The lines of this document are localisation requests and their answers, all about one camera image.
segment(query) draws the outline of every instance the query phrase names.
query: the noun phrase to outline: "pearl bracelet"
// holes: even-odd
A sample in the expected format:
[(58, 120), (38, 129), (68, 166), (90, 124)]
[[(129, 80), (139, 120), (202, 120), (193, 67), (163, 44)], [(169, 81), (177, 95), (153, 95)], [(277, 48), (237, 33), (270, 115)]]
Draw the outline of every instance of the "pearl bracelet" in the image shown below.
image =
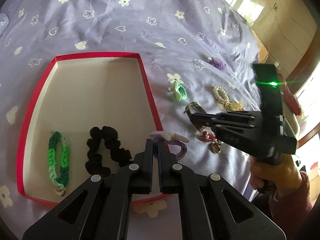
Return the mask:
[(218, 101), (218, 103), (224, 105), (226, 110), (230, 109), (231, 102), (229, 100), (227, 92), (222, 87), (214, 86), (212, 89), (212, 93), (216, 98), (216, 100)]
[(223, 105), (227, 111), (243, 111), (244, 106), (236, 101), (230, 101), (227, 92), (220, 86), (214, 86), (212, 93), (219, 104)]

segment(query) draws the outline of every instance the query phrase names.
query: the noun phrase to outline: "black scrunchie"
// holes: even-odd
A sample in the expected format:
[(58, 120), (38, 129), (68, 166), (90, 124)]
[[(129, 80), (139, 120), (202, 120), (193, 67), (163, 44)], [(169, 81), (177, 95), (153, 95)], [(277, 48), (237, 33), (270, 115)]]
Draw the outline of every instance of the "black scrunchie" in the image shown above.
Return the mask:
[(93, 127), (90, 130), (90, 135), (91, 138), (87, 141), (90, 149), (87, 154), (89, 160), (85, 163), (85, 168), (89, 174), (100, 174), (102, 176), (109, 176), (111, 174), (111, 170), (108, 167), (102, 166), (102, 156), (97, 154), (101, 139), (104, 139), (105, 147), (110, 150), (111, 159), (119, 163), (120, 167), (133, 162), (130, 161), (132, 158), (130, 151), (120, 148), (121, 142), (118, 140), (118, 132), (114, 128), (104, 126), (100, 130), (99, 127)]

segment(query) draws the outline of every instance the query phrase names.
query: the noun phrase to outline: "mint green scrunchie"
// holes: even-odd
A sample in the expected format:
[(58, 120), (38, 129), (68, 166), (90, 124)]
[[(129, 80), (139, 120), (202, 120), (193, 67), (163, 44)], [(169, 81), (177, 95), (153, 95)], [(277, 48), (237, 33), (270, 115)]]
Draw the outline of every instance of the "mint green scrunchie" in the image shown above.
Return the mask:
[(182, 85), (180, 85), (176, 80), (173, 82), (173, 87), (171, 88), (173, 92), (172, 101), (178, 102), (180, 100), (187, 99), (187, 92)]

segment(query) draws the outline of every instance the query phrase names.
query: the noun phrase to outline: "purple flower hair clip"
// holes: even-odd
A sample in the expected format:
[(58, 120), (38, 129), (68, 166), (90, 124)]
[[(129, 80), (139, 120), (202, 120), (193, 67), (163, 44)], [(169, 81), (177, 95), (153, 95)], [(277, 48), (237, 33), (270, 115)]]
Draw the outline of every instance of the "purple flower hair clip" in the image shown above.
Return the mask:
[(208, 58), (210, 65), (214, 66), (220, 71), (224, 71), (226, 69), (227, 64), (223, 63), (221, 59), (216, 57)]

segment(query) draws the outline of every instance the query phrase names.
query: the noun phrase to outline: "green crocheted bracelet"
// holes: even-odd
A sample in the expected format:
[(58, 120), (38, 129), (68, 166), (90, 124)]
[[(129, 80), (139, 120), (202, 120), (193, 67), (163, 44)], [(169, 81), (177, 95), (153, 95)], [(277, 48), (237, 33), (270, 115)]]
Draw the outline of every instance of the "green crocheted bracelet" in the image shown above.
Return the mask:
[[(56, 146), (58, 141), (61, 140), (61, 160), (60, 160), (60, 177), (57, 178), (56, 173)], [(66, 192), (66, 185), (69, 181), (69, 145), (65, 137), (62, 134), (55, 132), (49, 139), (48, 149), (48, 166), (49, 166), (49, 178), (52, 184), (59, 187), (59, 190), (54, 189), (55, 193), (60, 196), (64, 196)]]

